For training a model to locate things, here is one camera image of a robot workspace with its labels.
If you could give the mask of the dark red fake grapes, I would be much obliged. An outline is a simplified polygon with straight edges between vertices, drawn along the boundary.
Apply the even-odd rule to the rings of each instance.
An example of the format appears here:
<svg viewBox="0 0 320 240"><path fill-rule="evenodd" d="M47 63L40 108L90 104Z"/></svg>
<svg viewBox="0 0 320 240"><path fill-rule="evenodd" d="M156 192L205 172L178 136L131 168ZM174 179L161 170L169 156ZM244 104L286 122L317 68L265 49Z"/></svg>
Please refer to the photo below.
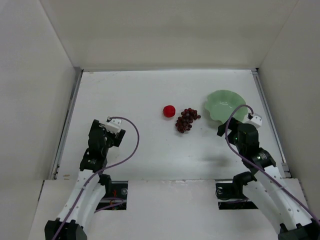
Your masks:
<svg viewBox="0 0 320 240"><path fill-rule="evenodd" d="M176 130L179 133L184 134L185 132L190 131L193 122L200 118L201 115L198 113L197 110L192 108L186 108L180 113L180 116L176 120Z"/></svg>

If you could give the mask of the red fake apple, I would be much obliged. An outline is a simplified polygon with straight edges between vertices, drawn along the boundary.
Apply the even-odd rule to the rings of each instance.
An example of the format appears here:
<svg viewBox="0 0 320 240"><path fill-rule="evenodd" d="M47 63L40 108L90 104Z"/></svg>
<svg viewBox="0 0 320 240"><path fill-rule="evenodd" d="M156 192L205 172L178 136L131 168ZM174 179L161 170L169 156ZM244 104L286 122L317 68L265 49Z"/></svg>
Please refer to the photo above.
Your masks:
<svg viewBox="0 0 320 240"><path fill-rule="evenodd" d="M162 112L166 118L172 118L176 114L176 109L173 105L166 105Z"/></svg>

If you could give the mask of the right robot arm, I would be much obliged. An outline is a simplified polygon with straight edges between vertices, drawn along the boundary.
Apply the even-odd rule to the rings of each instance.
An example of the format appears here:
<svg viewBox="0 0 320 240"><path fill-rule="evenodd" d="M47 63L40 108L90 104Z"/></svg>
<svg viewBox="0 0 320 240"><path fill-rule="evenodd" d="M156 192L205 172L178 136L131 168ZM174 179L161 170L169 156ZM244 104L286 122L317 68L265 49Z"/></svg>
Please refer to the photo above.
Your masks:
<svg viewBox="0 0 320 240"><path fill-rule="evenodd" d="M226 138L248 170L235 175L232 182L216 183L216 197L233 205L250 200L279 240L318 240L319 220L293 195L270 153L260 147L257 128L231 118L218 127L217 135Z"/></svg>

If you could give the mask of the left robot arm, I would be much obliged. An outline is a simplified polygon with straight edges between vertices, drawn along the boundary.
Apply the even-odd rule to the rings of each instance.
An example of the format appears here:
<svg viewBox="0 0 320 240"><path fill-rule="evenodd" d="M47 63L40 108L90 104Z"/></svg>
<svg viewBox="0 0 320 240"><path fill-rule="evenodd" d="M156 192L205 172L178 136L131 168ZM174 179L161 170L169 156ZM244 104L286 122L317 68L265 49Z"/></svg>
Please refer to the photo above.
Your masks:
<svg viewBox="0 0 320 240"><path fill-rule="evenodd" d="M94 120L88 134L88 147L80 162L78 177L62 211L44 227L47 240L86 240L86 229L103 196L111 186L111 177L104 174L108 150L119 147L126 133L122 120Z"/></svg>

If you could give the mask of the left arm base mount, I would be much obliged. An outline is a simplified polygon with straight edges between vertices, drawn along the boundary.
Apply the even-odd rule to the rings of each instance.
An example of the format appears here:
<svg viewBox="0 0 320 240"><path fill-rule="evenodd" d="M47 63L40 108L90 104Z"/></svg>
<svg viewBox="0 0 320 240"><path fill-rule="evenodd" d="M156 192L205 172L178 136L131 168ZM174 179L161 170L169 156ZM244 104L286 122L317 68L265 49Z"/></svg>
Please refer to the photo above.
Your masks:
<svg viewBox="0 0 320 240"><path fill-rule="evenodd" d="M112 181L108 192L100 200L96 211L122 211L127 209L128 181Z"/></svg>

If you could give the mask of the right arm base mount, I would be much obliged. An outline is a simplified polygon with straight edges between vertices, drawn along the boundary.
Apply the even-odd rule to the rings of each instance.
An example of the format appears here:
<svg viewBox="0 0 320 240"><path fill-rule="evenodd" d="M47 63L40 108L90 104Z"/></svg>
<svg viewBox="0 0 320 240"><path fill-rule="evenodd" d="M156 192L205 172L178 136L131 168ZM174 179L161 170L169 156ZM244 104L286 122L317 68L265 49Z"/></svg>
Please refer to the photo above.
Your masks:
<svg viewBox="0 0 320 240"><path fill-rule="evenodd" d="M258 207L242 193L242 190L236 189L231 181L216 181L215 188L219 210L258 209Z"/></svg>

